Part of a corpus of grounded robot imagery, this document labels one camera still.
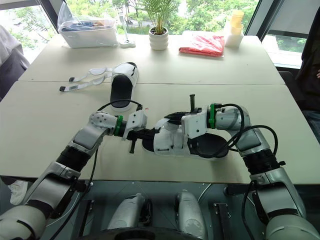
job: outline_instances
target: white table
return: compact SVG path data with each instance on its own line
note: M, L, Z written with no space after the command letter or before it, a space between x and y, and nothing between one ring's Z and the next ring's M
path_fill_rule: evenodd
M38 177L55 160L92 112L109 101L111 86L59 92L61 82L16 82L0 103L0 175ZM196 106L212 102L243 105L254 125L272 127L279 138L277 159L294 184L319 184L320 147L285 85L137 84L136 98L147 111L147 127L163 116L188 111L189 94ZM130 112L124 113L124 119ZM216 131L226 139L224 131ZM262 130L271 147L274 140ZM161 157L129 141L106 136L99 148L96 180L248 183L249 173L236 152L216 161ZM81 178L89 179L91 159Z
M181 35L170 35L164 51L152 50L147 35L135 35L135 40L136 48L74 49L57 35L19 80L67 82L91 68L134 62L138 83L144 84L285 84L256 36L244 36L239 49L225 48L224 57L179 53Z

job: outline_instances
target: green ring joint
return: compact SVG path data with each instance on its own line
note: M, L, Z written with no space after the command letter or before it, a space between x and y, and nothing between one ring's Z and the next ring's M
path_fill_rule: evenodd
M114 131L114 135L118 136L119 134L119 130L120 130L120 126L122 123L122 120L124 119L124 116L118 116L118 119L116 120L116 126L115 126L115 131Z
M210 105L210 118L208 122L210 124L210 127L214 129L215 128L215 104L214 103Z

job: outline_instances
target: floor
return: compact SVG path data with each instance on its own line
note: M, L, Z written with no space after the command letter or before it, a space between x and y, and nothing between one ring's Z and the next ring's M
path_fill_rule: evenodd
M154 227L163 227L177 229L175 220L174 203L175 196L181 190L188 190L196 198L208 186L207 183L189 183L189 182L141 182L141 181L95 181L92 189L85 199L94 200L92 211L89 213L84 228L84 234L95 234L107 228L109 221L122 200L136 193L144 194L152 200ZM225 203L228 206L230 214L229 223L232 240L249 240L241 219L241 203L243 195L225 196L223 193L226 185L213 184L203 195L200 201L200 207L206 227L209 240L222 240L222 229L219 216L214 209L214 203ZM320 200L319 186L297 186L301 197L303 198L308 220L320 231L320 207L317 206ZM74 194L65 213L71 208L75 200L79 198ZM0 182L0 214L11 208L9 203L10 190ZM70 221L66 224L57 240L75 239L74 225L81 212L76 211ZM48 240L54 232L60 227L66 217L59 220L50 220L45 229L41 240ZM248 225L256 240L264 239L265 226L259 221L253 204L247 201L246 218Z

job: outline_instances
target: potted plant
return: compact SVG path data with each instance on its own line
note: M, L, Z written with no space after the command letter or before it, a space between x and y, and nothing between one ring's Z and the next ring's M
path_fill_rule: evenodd
M144 10L155 25L149 30L150 46L153 50L164 50L168 47L169 32L164 27L170 13L176 8L173 0L142 0Z

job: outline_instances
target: red plastic bag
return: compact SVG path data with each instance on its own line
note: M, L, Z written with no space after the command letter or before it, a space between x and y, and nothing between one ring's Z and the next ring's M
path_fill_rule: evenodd
M184 31L185 43L179 48L180 53L221 57L224 54L225 40L207 31Z

